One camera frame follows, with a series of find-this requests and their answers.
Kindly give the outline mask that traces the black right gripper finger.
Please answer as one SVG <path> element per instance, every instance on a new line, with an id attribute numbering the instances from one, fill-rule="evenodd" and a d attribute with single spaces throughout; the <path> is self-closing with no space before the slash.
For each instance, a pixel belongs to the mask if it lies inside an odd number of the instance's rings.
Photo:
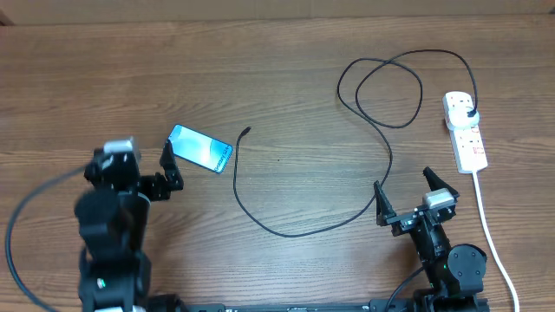
<path id="1" fill-rule="evenodd" d="M 429 166 L 423 169 L 423 176 L 428 182 L 431 191 L 438 191 L 440 189 L 447 189 L 454 198 L 458 198 L 460 194 L 447 182 L 441 179 Z"/>
<path id="2" fill-rule="evenodd" d="M 385 195 L 379 181 L 374 183 L 375 203 L 376 203 L 376 224 L 386 226 L 389 220 L 396 216 L 396 213 Z"/>

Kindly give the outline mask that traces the blue Samsung Galaxy smartphone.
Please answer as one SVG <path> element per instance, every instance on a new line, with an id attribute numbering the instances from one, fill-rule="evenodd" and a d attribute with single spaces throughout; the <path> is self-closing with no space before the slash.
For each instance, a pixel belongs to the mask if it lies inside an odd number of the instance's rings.
<path id="1" fill-rule="evenodd" d="M 215 173 L 222 173 L 232 155 L 233 147 L 191 128 L 176 124 L 168 139 L 173 154 Z"/>

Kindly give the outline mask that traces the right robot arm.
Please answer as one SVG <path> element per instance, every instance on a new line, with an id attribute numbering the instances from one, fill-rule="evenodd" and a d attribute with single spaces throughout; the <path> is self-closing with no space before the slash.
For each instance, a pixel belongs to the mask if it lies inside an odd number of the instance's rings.
<path id="1" fill-rule="evenodd" d="M 369 301 L 371 311 L 488 311 L 484 290 L 487 255 L 473 244 L 452 246 L 442 224 L 455 216 L 460 194 L 431 168 L 423 170 L 430 192 L 413 211 L 396 214 L 382 185 L 374 183 L 376 224 L 392 235 L 411 236 L 421 267 L 405 279 L 389 299 Z"/>

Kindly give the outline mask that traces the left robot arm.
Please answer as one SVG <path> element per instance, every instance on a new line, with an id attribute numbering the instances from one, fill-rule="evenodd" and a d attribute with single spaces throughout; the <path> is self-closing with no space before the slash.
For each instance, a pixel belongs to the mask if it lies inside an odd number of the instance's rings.
<path id="1" fill-rule="evenodd" d="M 131 139 L 107 142 L 85 166 L 92 189 L 75 204 L 80 255 L 78 296 L 85 311 L 148 311 L 152 263 L 143 250 L 151 204 L 168 200 L 184 182 L 173 145 L 160 156 L 162 172 L 141 175 Z"/>

